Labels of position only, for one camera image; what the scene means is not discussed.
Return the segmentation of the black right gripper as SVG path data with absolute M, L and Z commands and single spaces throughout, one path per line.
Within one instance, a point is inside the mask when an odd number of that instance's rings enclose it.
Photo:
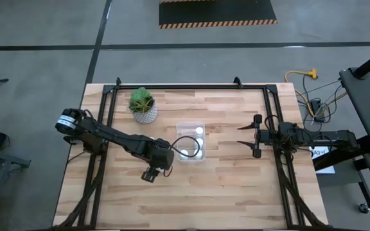
M 250 125 L 239 128 L 239 130 L 255 129 L 255 135 L 254 135 L 255 143 L 239 141 L 239 143 L 244 144 L 250 147 L 250 149 L 252 149 L 252 156 L 254 158 L 261 158 L 260 144 L 271 146 L 272 142 L 274 141 L 274 137 L 276 136 L 275 131 L 261 130 L 260 129 L 261 123 L 262 123 L 262 115 L 256 114 L 254 116 L 253 122 Z

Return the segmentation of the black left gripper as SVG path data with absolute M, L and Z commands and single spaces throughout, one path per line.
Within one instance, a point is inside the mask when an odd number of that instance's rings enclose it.
M 148 164 L 148 168 L 141 175 L 141 179 L 153 183 L 161 171 L 171 168 L 174 154 L 166 148 L 150 148 L 141 158 Z

